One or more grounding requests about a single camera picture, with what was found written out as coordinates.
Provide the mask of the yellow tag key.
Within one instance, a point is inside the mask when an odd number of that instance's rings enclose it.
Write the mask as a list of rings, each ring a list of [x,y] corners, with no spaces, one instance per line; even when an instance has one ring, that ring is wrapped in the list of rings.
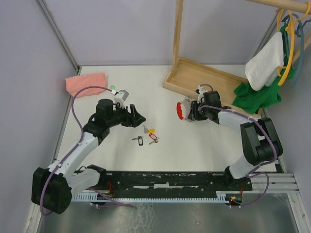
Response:
[[[143,125],[143,131],[144,131],[144,133],[150,134],[150,133],[154,133],[155,129],[153,129],[153,128],[149,129],[145,125]]]

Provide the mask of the red handled keyring holder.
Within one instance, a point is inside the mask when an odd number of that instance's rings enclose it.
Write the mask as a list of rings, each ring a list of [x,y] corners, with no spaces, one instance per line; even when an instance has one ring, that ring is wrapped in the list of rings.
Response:
[[[177,112],[177,116],[180,120],[186,120],[191,122],[192,121],[192,117],[191,117],[191,103],[192,103],[192,99],[185,97],[184,100],[179,101],[176,104],[176,112]]]

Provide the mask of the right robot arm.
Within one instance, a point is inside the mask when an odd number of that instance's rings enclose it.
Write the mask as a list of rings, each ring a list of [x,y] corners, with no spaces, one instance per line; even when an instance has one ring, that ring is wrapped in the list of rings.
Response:
[[[234,190],[241,184],[241,179],[249,178],[260,167],[274,163],[283,154],[282,144],[270,118],[252,118],[222,106],[217,91],[207,91],[200,86],[196,93],[198,99],[191,102],[189,120],[208,119],[241,135],[242,156],[224,171],[223,184],[227,189]]]

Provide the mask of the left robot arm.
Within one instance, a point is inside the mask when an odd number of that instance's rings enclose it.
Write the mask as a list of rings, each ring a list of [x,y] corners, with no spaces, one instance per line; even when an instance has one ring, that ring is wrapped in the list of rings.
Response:
[[[82,126],[81,136],[65,155],[47,168],[37,168],[33,173],[31,201],[37,204],[43,216],[61,214],[71,200],[82,191],[95,187],[103,189],[107,185],[105,169],[90,165],[78,175],[74,172],[84,159],[109,135],[114,126],[136,128],[145,122],[130,104],[122,107],[110,99],[99,100],[95,113]]]

